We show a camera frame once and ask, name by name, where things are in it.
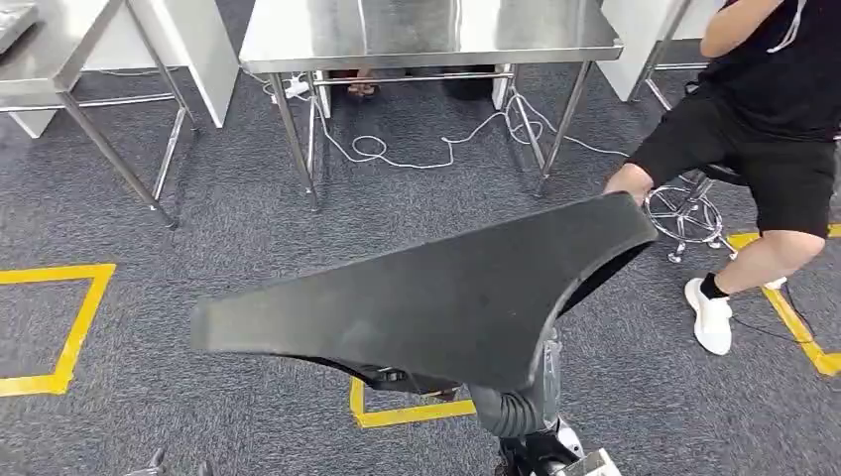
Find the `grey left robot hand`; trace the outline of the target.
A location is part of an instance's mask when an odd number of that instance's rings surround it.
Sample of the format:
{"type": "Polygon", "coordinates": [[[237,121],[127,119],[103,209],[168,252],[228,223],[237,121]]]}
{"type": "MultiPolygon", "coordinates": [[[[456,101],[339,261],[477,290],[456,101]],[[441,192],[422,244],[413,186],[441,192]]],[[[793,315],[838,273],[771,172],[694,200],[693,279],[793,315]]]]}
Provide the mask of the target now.
{"type": "MultiPolygon", "coordinates": [[[[167,475],[168,470],[164,464],[164,458],[166,455],[166,451],[159,447],[153,453],[152,458],[150,459],[149,463],[146,467],[133,470],[127,473],[125,476],[162,476],[167,475]]],[[[203,461],[197,470],[198,476],[213,476],[214,470],[212,468],[211,463],[208,460],[203,461]]]]}

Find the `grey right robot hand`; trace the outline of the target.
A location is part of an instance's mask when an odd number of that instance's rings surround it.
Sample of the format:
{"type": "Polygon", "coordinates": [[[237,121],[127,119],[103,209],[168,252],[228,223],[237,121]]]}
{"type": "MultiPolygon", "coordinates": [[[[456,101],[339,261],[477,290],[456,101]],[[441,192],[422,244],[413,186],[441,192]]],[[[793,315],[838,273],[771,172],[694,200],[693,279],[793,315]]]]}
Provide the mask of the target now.
{"type": "Polygon", "coordinates": [[[481,425],[498,437],[522,437],[536,432],[557,431],[560,400],[560,350],[553,327],[542,347],[534,381],[512,392],[469,386],[481,425]]]}

